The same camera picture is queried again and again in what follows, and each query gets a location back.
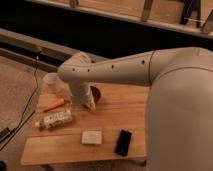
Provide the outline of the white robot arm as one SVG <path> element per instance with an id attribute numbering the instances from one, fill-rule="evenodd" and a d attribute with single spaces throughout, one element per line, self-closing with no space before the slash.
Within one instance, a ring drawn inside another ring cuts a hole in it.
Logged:
<path id="1" fill-rule="evenodd" d="M 148 171 L 213 171 L 213 51 L 172 48 L 97 63 L 80 52 L 58 75 L 80 104 L 92 99 L 91 82 L 148 86 Z"/>

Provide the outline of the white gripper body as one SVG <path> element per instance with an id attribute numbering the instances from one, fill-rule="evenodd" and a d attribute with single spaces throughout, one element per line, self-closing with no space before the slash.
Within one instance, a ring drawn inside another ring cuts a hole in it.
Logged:
<path id="1" fill-rule="evenodd" d="M 96 110 L 92 89 L 89 83 L 71 84 L 71 101 L 76 104 L 85 105 L 91 111 Z"/>

